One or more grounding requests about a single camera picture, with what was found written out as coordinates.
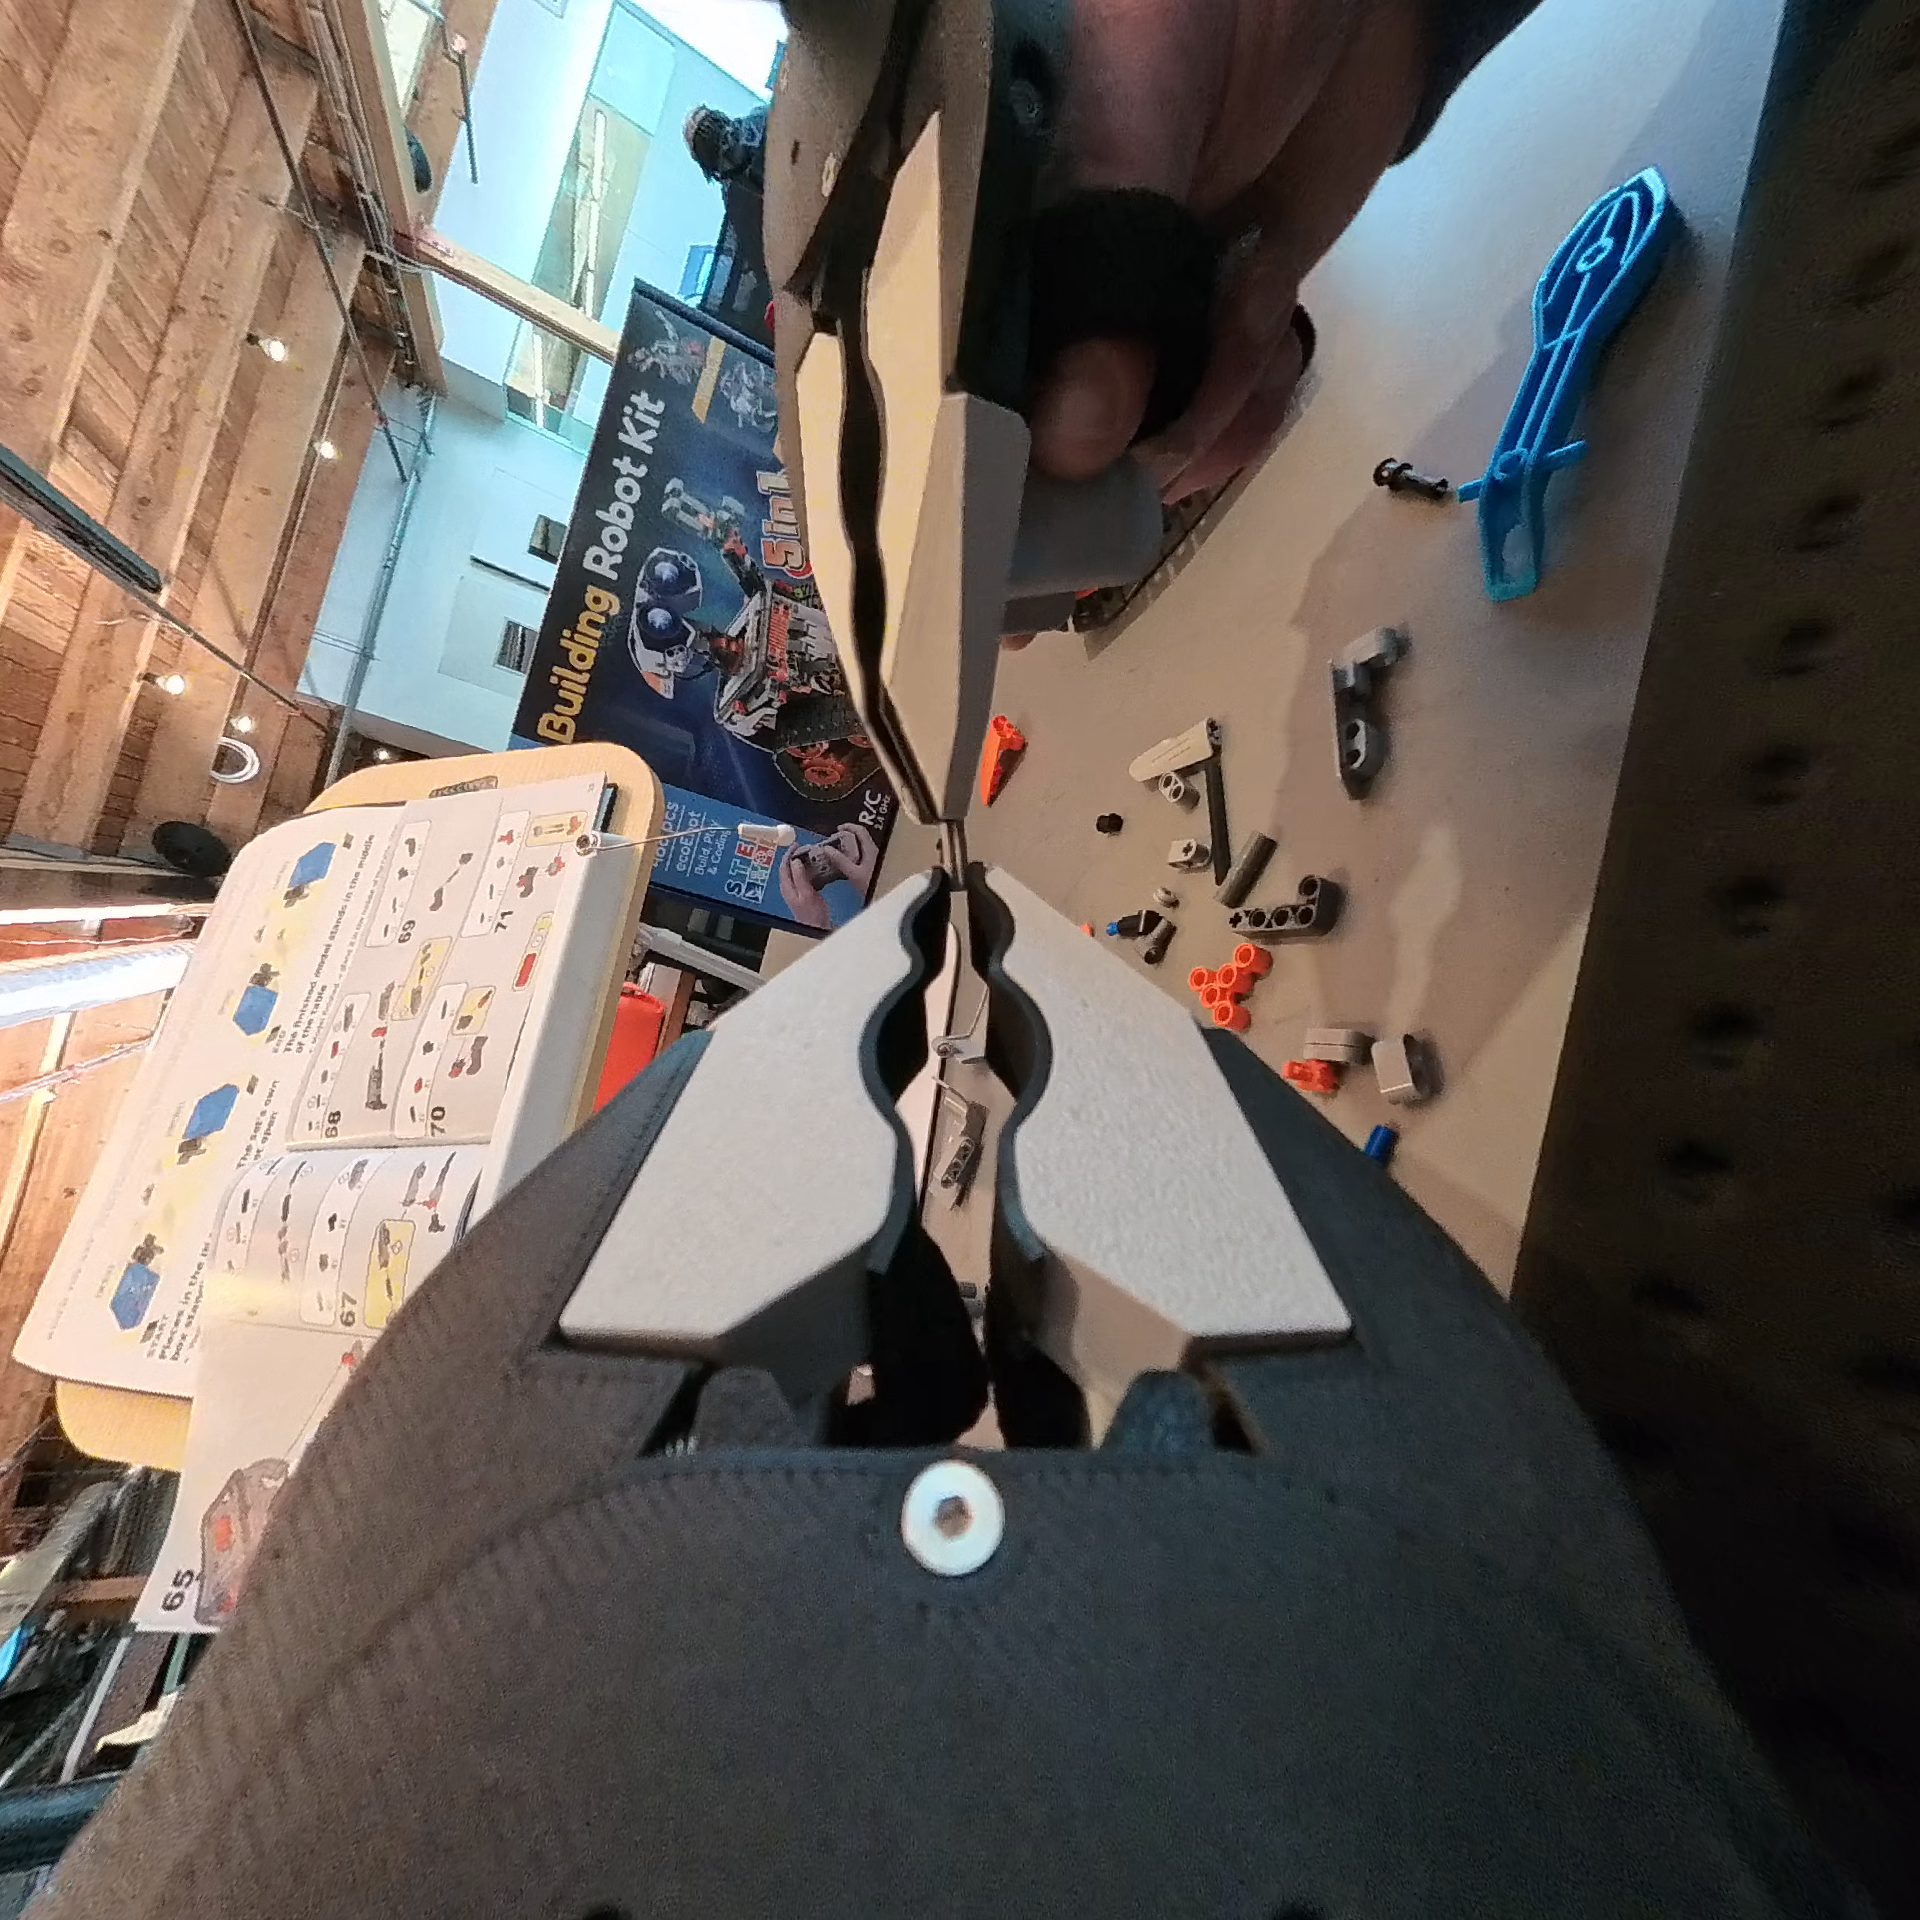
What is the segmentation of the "red container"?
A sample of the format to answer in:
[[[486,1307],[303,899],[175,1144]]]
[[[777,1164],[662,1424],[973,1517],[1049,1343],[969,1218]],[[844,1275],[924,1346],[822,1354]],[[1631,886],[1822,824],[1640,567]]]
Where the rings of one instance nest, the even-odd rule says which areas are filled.
[[[607,1051],[598,1071],[592,1108],[603,1110],[660,1050],[665,1003],[636,982],[619,987]]]

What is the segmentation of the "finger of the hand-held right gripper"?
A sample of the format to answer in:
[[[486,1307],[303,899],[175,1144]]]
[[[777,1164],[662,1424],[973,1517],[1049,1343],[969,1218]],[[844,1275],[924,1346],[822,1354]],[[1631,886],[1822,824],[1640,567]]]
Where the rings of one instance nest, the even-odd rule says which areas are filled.
[[[883,672],[892,586],[879,546],[883,418],[861,349],[814,332],[798,360],[807,551],[859,725],[903,803],[932,803]]]
[[[969,811],[1029,453],[1014,411],[956,381],[967,270],[945,255],[969,237],[956,222],[965,190],[949,182],[949,144],[945,111],[932,111],[878,240],[878,694],[903,803],[921,824]]]

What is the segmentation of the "teal plastic piece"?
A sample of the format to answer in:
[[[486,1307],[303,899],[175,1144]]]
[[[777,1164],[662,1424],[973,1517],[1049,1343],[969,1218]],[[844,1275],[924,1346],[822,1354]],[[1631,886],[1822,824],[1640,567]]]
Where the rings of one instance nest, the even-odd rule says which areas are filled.
[[[1533,283],[1519,384],[1480,474],[1456,488],[1477,510],[1478,575],[1495,604],[1528,596],[1541,583],[1549,485],[1587,453],[1574,427],[1600,359],[1676,230],[1668,182],[1643,166],[1574,219]]]

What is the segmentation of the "printed toy box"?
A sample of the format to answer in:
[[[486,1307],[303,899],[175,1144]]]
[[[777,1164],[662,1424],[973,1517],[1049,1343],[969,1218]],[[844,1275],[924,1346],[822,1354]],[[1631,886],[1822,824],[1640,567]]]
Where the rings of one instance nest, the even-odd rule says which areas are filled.
[[[897,800],[857,718],[783,471],[771,357],[638,283],[511,722],[662,789],[653,883],[824,934]]]

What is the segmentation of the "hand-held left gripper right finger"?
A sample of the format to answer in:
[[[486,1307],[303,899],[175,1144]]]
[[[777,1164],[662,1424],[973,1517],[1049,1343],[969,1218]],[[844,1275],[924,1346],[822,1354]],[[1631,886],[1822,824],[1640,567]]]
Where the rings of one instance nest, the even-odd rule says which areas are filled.
[[[1352,1316],[1203,1026],[1005,868],[969,868],[993,1149],[983,1341],[1005,1443],[1097,1443],[1144,1376]]]

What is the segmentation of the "orange connector cluster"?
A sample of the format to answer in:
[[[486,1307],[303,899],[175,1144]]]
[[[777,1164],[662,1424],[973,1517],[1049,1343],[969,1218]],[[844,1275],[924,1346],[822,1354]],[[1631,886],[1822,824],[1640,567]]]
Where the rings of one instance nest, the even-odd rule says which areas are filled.
[[[1249,1026],[1249,997],[1273,970],[1273,954],[1262,943],[1237,943],[1219,966],[1193,966],[1185,990],[1195,1018],[1206,1028],[1241,1034]]]

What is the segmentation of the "person's right hand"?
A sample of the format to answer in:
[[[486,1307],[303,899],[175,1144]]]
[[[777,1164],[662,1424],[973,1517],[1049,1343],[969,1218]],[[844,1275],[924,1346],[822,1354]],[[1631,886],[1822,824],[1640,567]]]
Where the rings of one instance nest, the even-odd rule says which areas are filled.
[[[1143,187],[1229,251],[1190,405],[1135,440],[1149,347],[1065,347],[1031,451],[1059,478],[1132,451],[1166,503],[1273,443],[1307,360],[1301,293],[1404,142],[1422,93],[1414,3],[1086,3],[1072,6],[1065,159],[1073,187]]]

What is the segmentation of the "dark grey L-shaped beam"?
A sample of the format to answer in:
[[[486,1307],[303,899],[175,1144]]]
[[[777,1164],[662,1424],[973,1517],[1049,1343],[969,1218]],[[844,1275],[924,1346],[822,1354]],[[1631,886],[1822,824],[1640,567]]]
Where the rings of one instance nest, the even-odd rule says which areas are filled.
[[[1344,890],[1326,875],[1303,875],[1296,895],[1271,904],[1241,904],[1229,911],[1229,933],[1248,943],[1288,943],[1321,939],[1336,925]]]

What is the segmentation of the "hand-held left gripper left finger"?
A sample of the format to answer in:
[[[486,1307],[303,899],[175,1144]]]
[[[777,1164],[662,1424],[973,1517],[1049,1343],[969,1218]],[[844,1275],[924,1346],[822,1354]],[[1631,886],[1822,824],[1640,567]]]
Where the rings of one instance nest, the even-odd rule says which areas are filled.
[[[916,1191],[896,1106],[945,930],[925,870],[717,1018],[560,1312],[569,1346],[760,1370],[793,1404],[847,1381]]]

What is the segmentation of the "person's right forearm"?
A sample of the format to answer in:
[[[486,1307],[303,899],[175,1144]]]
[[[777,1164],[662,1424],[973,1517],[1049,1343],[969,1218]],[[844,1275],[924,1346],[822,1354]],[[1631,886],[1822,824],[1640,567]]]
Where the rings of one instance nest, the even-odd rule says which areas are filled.
[[[1539,6],[1539,3],[1414,3],[1422,93],[1395,164],[1420,151],[1464,78]]]

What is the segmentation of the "small assembly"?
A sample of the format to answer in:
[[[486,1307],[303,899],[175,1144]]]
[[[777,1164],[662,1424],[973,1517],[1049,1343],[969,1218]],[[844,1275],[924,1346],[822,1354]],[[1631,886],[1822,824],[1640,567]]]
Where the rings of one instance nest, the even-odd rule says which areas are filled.
[[[1365,800],[1385,766],[1385,685],[1406,652],[1406,634],[1380,626],[1348,642],[1327,662],[1334,768],[1350,800]]]

